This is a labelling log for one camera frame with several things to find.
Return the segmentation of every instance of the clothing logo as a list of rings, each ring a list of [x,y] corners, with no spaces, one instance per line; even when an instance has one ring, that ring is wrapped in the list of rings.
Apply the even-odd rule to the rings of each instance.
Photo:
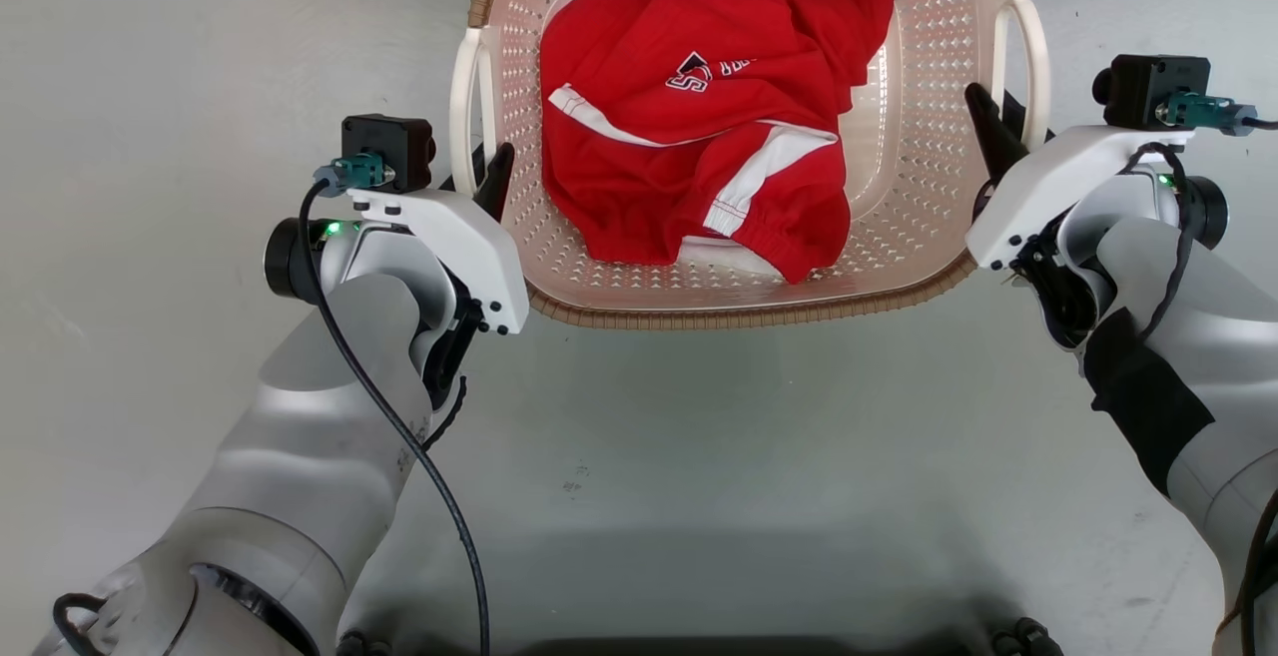
[[[714,79],[714,73],[718,72],[720,77],[732,77],[734,74],[745,69],[754,60],[735,60],[731,63],[718,63],[716,69],[711,69],[711,64],[707,60],[693,52],[688,55],[684,64],[679,66],[679,74],[666,79],[666,87],[680,88],[682,92],[705,92]]]

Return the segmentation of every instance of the cable connector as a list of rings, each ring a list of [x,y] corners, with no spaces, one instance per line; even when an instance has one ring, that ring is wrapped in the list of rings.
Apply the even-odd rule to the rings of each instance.
[[[1246,137],[1256,125],[1256,107],[1240,105],[1228,97],[1209,97],[1195,92],[1176,92],[1154,109],[1154,116],[1168,127],[1218,129],[1227,137]]]
[[[339,157],[316,169],[316,183],[327,182],[321,197],[340,197],[348,189],[373,189],[395,179],[395,170],[380,155],[360,152],[354,157]]]

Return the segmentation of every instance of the perforated basket wall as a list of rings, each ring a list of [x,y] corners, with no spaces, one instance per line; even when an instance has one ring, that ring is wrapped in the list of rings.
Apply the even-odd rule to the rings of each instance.
[[[516,148],[505,226],[533,306],[604,329],[725,329],[865,315],[918,304],[961,281],[971,206],[987,179],[964,88],[989,86],[1003,0],[896,0],[870,82],[840,124],[855,220],[838,262],[799,285],[680,262],[590,260],[541,184],[538,45],[569,0],[474,0],[470,27],[492,56],[498,142]]]

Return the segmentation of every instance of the black band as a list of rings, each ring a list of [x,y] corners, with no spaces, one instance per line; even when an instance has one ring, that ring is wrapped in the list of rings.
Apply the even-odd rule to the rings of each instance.
[[[1113,417],[1145,476],[1167,496],[1172,462],[1215,421],[1210,412],[1176,370],[1139,339],[1127,309],[1112,315],[1091,334],[1082,373],[1097,393],[1091,408]]]

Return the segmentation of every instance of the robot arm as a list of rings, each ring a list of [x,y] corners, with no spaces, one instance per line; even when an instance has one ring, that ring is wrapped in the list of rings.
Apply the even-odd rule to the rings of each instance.
[[[1098,91],[1111,124],[1005,155],[1010,169],[967,244],[982,267],[1035,290],[1048,332],[1080,358],[1093,407],[1112,416],[1150,482],[1215,554],[1231,611],[1214,652],[1278,653],[1278,301],[1212,252],[1228,225],[1224,197],[1185,176],[1176,156],[1189,128],[1268,123],[1214,98],[1197,104],[1224,115],[1164,119],[1192,100],[1160,93],[1159,74],[1189,69],[1195,77],[1182,79],[1201,78],[1201,92],[1203,63],[1116,60],[1102,75],[1111,88]],[[987,97],[969,102],[978,120],[988,114],[976,109]],[[1151,169],[1160,161],[1173,169]]]
[[[371,137],[373,144],[317,173],[325,184],[341,183],[330,194],[349,189],[363,219],[286,220],[267,246],[267,281],[312,304],[323,293],[362,370],[414,441],[428,446],[461,407],[465,382],[455,376],[474,335],[523,329],[523,271],[500,214],[418,187],[415,170],[426,162],[410,155],[433,151],[414,143],[429,141],[428,125],[423,133],[418,120],[345,124],[353,120],[412,129]],[[507,156],[509,147],[498,151],[486,185],[509,179]],[[391,175],[409,188],[397,189]],[[337,620],[391,526],[414,454],[321,311],[285,339],[258,379],[252,405],[164,537],[92,596],[59,600],[59,628],[36,653],[334,655]],[[442,480],[437,486],[447,492]],[[460,513],[454,517],[468,542]],[[486,646],[484,630],[481,651]]]

